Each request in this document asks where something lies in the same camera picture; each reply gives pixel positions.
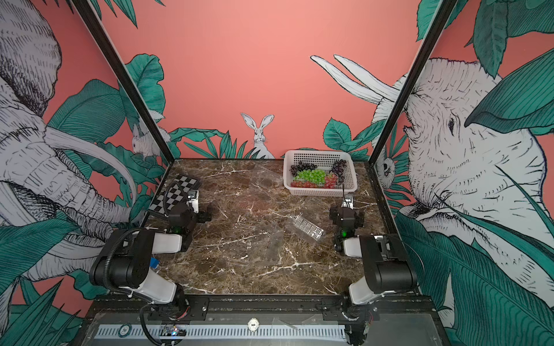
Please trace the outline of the clear plastic clamshell container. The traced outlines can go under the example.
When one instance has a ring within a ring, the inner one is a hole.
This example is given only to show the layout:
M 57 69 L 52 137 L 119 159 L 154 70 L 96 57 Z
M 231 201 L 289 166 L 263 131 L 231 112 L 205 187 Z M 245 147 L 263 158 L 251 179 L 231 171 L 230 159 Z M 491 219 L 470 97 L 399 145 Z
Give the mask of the clear plastic clamshell container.
M 307 242 L 319 242 L 325 235 L 324 229 L 307 220 L 301 214 L 288 216 L 288 223 L 291 230 Z

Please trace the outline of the red grape bunch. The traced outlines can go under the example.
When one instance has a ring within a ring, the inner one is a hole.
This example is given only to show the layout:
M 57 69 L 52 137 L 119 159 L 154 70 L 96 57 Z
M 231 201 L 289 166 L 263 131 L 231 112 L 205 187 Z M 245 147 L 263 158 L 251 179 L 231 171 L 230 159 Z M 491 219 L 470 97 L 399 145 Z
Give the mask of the red grape bunch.
M 318 185 L 310 181 L 293 181 L 291 183 L 292 187 L 298 188 L 318 188 Z
M 334 173 L 326 174 L 323 187 L 326 189 L 336 189 L 338 186 L 338 176 Z

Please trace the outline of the white plastic perforated basket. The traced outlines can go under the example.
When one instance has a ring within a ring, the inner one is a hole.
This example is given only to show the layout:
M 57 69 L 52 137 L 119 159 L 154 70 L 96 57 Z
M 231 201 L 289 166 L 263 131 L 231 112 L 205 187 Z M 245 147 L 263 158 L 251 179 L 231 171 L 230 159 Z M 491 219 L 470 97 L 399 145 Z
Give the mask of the white plastic perforated basket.
M 287 151 L 283 180 L 291 194 L 300 196 L 341 197 L 358 188 L 353 161 L 342 151 Z

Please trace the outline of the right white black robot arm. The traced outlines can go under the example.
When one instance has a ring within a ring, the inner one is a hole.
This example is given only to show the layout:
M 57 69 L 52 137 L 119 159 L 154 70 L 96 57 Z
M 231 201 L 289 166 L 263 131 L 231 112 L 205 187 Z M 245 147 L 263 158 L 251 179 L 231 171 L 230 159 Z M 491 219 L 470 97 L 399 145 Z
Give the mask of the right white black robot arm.
M 364 217 L 348 206 L 331 207 L 329 217 L 336 226 L 335 251 L 360 259 L 364 271 L 341 299 L 340 311 L 346 320 L 365 318 L 385 296 L 415 291 L 418 275 L 397 235 L 357 235 L 356 229 L 363 226 Z

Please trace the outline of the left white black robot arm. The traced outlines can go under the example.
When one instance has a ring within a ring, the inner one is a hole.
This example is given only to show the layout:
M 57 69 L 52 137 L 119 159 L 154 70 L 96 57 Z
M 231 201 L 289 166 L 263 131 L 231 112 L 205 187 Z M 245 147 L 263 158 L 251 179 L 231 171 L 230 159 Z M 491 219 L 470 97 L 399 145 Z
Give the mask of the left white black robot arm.
M 190 303 L 181 285 L 163 278 L 150 266 L 153 255 L 186 252 L 197 224 L 212 220 L 213 206 L 196 210 L 186 199 L 174 206 L 163 203 L 167 232 L 146 228 L 115 231 L 97 256 L 89 281 L 108 291 L 140 298 L 171 320 L 190 315 Z

